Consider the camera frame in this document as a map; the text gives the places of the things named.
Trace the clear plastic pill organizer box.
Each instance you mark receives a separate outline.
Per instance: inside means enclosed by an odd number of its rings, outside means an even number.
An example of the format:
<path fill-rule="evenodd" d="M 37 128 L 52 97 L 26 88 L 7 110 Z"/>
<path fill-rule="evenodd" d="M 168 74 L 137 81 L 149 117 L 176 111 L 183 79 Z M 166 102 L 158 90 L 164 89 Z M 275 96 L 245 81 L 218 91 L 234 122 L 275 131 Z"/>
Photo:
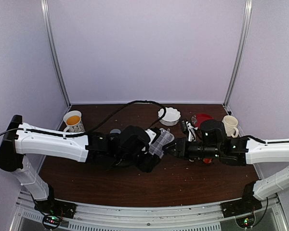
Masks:
<path fill-rule="evenodd" d="M 149 152 L 152 155 L 157 155 L 160 159 L 164 156 L 164 151 L 162 150 L 163 146 L 174 141 L 174 135 L 170 133 L 169 130 L 159 128 L 155 132 L 156 136 L 153 142 L 151 142 L 149 147 Z"/>

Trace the white orange vitamin bottle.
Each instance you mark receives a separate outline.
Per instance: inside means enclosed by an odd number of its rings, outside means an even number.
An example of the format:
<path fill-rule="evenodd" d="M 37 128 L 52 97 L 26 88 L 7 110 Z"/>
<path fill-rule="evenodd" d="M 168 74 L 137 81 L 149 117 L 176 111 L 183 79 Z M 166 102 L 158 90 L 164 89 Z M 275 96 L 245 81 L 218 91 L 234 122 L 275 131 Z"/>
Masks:
<path fill-rule="evenodd" d="M 120 130 L 120 129 L 117 129 L 117 128 L 112 129 L 112 130 L 110 131 L 110 134 L 120 134 L 120 133 L 121 133 L 121 130 Z"/>

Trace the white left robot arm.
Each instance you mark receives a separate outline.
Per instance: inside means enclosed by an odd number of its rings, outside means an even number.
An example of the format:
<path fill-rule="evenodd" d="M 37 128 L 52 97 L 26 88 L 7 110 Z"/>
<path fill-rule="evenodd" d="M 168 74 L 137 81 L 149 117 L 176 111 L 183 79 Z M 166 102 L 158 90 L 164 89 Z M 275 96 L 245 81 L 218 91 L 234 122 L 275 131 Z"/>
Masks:
<path fill-rule="evenodd" d="M 14 115 L 7 130 L 0 134 L 0 169 L 12 172 L 32 195 L 36 206 L 50 214 L 62 206 L 54 198 L 53 187 L 32 169 L 26 154 L 40 154 L 71 159 L 80 163 L 108 164 L 112 167 L 135 166 L 150 173 L 161 161 L 149 150 L 157 133 L 138 126 L 128 126 L 120 133 L 60 132 L 36 128 Z"/>

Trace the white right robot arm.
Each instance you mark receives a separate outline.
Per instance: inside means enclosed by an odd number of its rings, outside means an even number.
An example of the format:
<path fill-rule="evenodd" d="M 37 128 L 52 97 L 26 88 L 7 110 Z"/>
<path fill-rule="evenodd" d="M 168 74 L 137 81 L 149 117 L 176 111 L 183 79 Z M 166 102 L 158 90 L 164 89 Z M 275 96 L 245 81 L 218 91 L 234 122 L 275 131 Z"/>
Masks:
<path fill-rule="evenodd" d="M 200 125 L 201 139 L 189 141 L 177 138 L 162 150 L 180 159 L 213 159 L 230 166 L 246 166 L 266 162 L 289 162 L 289 139 L 261 140 L 251 135 L 227 137 L 224 124 L 214 119 Z M 248 212 L 268 196 L 289 187 L 289 166 L 283 170 L 246 186 L 247 194 L 238 200 L 237 208 Z"/>

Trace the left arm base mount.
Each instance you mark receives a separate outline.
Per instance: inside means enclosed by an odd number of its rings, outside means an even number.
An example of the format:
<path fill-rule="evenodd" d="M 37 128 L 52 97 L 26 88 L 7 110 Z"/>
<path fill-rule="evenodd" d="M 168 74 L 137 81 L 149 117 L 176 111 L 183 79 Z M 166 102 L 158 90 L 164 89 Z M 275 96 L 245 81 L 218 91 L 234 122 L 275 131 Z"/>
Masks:
<path fill-rule="evenodd" d="M 60 200 L 34 201 L 35 209 L 45 215 L 55 215 L 63 218 L 74 218 L 77 205 Z"/>

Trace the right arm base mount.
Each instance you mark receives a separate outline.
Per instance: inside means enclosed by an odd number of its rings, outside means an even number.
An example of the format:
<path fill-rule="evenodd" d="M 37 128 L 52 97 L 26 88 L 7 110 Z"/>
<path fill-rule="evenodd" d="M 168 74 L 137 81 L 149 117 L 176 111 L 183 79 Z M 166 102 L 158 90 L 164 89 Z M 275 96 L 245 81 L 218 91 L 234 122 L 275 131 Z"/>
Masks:
<path fill-rule="evenodd" d="M 262 208 L 260 201 L 244 201 L 242 199 L 221 203 L 224 218 L 252 213 Z"/>

